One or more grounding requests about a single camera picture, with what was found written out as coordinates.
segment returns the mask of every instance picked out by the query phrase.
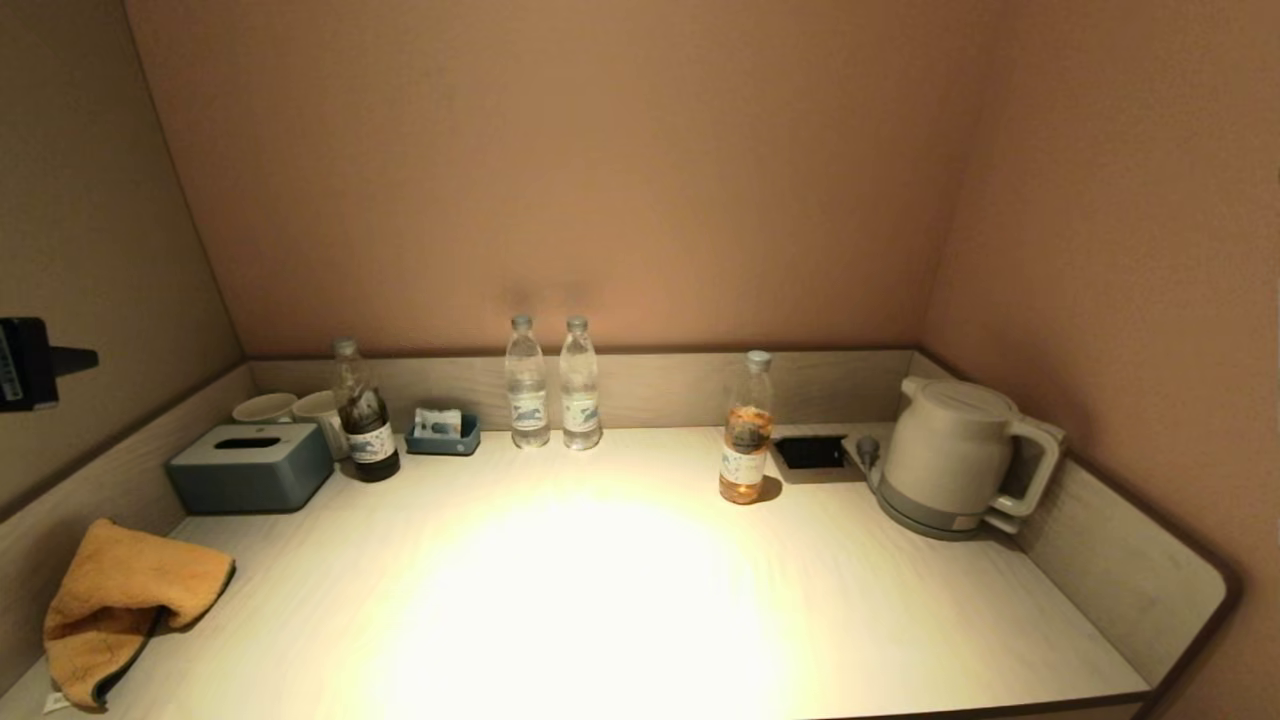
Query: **small tray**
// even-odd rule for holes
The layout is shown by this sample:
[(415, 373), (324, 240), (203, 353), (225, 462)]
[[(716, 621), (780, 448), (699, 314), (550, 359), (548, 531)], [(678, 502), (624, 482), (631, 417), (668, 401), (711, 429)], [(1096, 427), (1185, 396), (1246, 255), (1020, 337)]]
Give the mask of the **small tray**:
[(462, 414), (462, 437), (417, 437), (416, 425), (410, 425), (404, 433), (404, 450), (410, 455), (458, 455), (466, 457), (480, 447), (480, 419)]

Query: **mug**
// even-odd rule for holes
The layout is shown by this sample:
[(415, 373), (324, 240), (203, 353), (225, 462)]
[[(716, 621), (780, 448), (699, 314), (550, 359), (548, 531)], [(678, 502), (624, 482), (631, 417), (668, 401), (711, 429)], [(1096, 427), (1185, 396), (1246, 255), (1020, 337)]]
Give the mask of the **mug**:
[(292, 392), (260, 395), (237, 405), (232, 419), (248, 424), (292, 423), (293, 404), (297, 401), (298, 396)]
[(329, 455), (334, 460), (342, 460), (351, 455), (347, 446), (347, 433), (342, 430), (342, 420), (338, 418), (338, 404), (332, 389), (312, 392), (293, 404), (293, 416), (300, 423), (315, 423), (324, 432), (324, 441), (329, 443)]

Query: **plastic water bottle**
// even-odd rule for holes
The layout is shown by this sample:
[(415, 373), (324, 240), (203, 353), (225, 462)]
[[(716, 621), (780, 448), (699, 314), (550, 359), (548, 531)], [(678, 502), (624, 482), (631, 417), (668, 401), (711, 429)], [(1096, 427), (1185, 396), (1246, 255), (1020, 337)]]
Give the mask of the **plastic water bottle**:
[(773, 434), (773, 356), (763, 350), (746, 354), (746, 377), (733, 388), (724, 450), (721, 455), (721, 497), (739, 505), (755, 502), (764, 480), (764, 456)]
[(595, 346), (586, 334), (586, 318), (572, 315), (564, 323), (568, 337), (561, 348), (561, 404), (564, 414), (564, 447), (590, 450), (600, 442), (600, 405), (595, 386)]
[(511, 441), (516, 447), (541, 447), (550, 439), (547, 423), (547, 365), (534, 340), (529, 315), (511, 319), (507, 343), (507, 398), (511, 401)]
[(333, 341), (333, 352), (337, 359), (333, 395), (342, 432), (351, 445), (356, 477), (370, 483), (385, 480), (399, 471), (399, 450), (396, 448), (387, 404), (378, 393), (374, 373), (360, 356), (353, 338)]

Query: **wall-mounted device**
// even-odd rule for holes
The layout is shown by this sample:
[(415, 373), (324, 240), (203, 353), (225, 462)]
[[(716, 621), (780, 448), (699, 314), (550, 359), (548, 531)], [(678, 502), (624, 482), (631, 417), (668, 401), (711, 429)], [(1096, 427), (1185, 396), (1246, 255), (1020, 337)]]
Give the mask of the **wall-mounted device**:
[(49, 345), (40, 318), (0, 318), (0, 413), (58, 405), (58, 378), (97, 368), (97, 352)]

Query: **orange towel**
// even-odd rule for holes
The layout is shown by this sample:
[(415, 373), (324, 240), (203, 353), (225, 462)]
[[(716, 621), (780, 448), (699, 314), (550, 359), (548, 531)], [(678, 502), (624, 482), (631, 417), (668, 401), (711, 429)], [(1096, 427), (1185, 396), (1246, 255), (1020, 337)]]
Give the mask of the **orange towel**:
[(229, 555), (95, 520), (45, 615), (49, 673), (67, 700), (102, 707), (169, 610), (200, 619), (236, 571)]

